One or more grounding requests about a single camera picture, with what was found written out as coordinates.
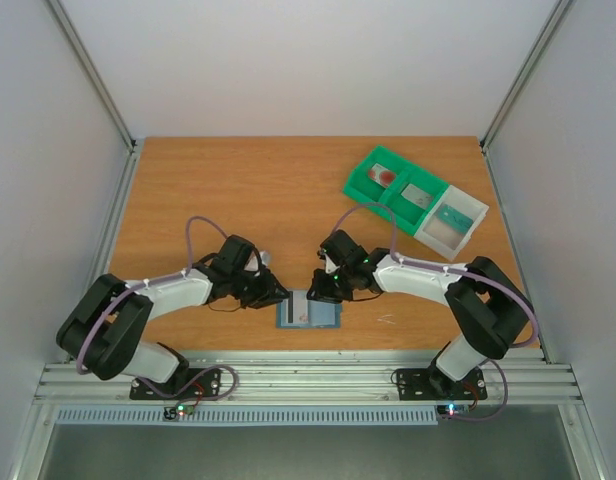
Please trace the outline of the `teal card holder wallet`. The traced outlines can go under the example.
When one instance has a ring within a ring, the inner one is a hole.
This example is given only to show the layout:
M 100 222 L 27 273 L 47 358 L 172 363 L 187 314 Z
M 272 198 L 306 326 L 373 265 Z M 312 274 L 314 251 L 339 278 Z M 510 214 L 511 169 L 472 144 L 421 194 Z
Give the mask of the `teal card holder wallet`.
M 304 291 L 307 294 L 306 290 L 291 290 L 290 295 L 293 291 Z M 341 325 L 341 313 L 343 310 L 341 304 L 323 303 L 308 300 L 310 323 L 304 327 L 284 326 L 282 324 L 281 316 L 284 312 L 285 302 L 286 300 L 277 305 L 276 327 L 278 329 L 335 329 L 339 328 Z

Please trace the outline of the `red circle card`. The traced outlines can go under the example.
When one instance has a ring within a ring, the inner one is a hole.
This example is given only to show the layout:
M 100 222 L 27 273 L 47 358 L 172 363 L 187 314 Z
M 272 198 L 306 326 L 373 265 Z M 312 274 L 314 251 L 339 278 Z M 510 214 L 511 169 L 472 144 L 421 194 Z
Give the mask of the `red circle card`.
M 388 188 L 397 178 L 397 174 L 387 167 L 375 163 L 367 172 L 367 176 L 382 188 Z

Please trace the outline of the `grey card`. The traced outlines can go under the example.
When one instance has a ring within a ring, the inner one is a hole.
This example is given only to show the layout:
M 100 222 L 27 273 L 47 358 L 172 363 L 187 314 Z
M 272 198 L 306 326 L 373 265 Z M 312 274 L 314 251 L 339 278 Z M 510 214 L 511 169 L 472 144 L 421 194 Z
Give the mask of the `grey card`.
M 433 200 L 431 194 L 411 183 L 404 187 L 401 196 L 421 209 L 427 209 Z

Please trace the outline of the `teal card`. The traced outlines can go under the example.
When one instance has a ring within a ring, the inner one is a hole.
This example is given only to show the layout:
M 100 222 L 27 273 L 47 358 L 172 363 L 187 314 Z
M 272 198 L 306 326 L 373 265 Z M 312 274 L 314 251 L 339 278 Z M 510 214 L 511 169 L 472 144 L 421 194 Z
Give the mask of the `teal card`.
M 436 217 L 462 235 L 465 235 L 474 223 L 471 217 L 449 204 L 442 204 L 437 209 Z

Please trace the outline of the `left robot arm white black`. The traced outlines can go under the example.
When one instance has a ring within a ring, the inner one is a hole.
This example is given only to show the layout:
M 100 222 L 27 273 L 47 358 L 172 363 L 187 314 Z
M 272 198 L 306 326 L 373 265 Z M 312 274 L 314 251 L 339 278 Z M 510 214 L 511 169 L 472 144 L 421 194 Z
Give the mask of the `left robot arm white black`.
M 226 297 L 241 309 L 262 309 L 289 296 L 257 247 L 230 235 L 218 251 L 174 274 L 135 281 L 99 276 L 59 327 L 56 343 L 81 375 L 102 381 L 128 376 L 153 395 L 174 399 L 198 376 L 176 350 L 143 341 L 150 321 Z

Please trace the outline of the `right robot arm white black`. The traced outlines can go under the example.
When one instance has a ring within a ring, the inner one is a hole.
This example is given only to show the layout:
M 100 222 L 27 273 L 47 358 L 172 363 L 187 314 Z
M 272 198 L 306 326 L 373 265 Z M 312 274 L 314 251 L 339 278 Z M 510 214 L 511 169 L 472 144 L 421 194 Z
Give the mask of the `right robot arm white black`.
M 450 399 L 482 362 L 500 360 L 519 348 L 519 334 L 530 324 L 538 335 L 533 307 L 489 258 L 446 264 L 403 256 L 393 249 L 366 251 L 345 231 L 336 230 L 320 245 L 324 266 L 313 272 L 309 300 L 352 302 L 357 291 L 406 294 L 450 309 L 460 334 L 427 368 L 435 399 Z

